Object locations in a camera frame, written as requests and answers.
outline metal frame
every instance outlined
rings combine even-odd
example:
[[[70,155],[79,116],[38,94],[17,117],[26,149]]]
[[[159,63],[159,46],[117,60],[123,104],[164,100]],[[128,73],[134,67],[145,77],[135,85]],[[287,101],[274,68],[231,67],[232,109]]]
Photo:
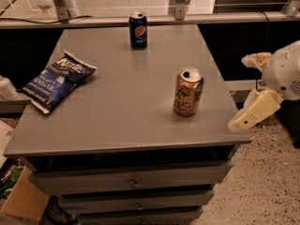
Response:
[[[290,0],[282,9],[282,12],[287,16],[295,16],[300,8],[300,0]]]
[[[79,16],[76,0],[53,0],[56,6],[58,19],[68,20]],[[197,23],[256,23],[256,22],[281,22],[299,21],[300,0],[290,0],[284,12],[243,12],[243,13],[221,13],[208,15],[186,15],[187,0],[175,0],[175,15],[149,16],[149,25],[171,25],[171,24],[197,24]],[[79,28],[79,27],[109,27],[128,26],[128,16],[113,18],[80,18],[76,20],[59,22],[55,20],[37,20],[31,23],[27,21],[3,20],[0,17],[0,29],[19,28]]]

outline drawer handle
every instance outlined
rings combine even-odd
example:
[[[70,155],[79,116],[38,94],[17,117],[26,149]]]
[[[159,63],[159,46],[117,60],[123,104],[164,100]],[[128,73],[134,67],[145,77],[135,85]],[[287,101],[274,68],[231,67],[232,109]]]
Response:
[[[142,207],[142,204],[141,204],[141,203],[139,203],[139,206],[138,206],[137,210],[138,210],[139,212],[141,212],[141,211],[143,210],[143,207]]]
[[[134,182],[133,182],[133,184],[131,185],[131,187],[132,187],[133,189],[139,189],[139,188],[141,187],[141,185],[139,184],[138,179],[134,179]]]

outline white robot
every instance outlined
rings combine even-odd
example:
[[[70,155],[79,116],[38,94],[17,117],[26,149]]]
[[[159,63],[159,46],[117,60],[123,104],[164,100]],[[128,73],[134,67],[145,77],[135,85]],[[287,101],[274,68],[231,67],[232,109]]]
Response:
[[[247,68],[262,72],[267,89],[253,89],[243,109],[228,123],[232,131],[252,128],[280,108],[283,100],[300,99],[300,40],[271,54],[260,52],[242,59]]]

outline chip bag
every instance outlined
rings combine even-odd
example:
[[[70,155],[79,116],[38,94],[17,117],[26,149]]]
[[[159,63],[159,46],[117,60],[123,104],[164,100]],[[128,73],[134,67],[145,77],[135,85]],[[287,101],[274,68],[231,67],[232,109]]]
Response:
[[[64,57],[46,66],[18,92],[27,95],[38,109],[47,114],[96,69],[65,51]]]

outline pepsi can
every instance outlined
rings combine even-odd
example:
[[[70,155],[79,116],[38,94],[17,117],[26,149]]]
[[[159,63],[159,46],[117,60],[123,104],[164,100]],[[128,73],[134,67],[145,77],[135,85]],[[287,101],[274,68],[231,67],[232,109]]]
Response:
[[[129,17],[130,43],[134,49],[147,47],[147,18],[142,12],[133,12]]]

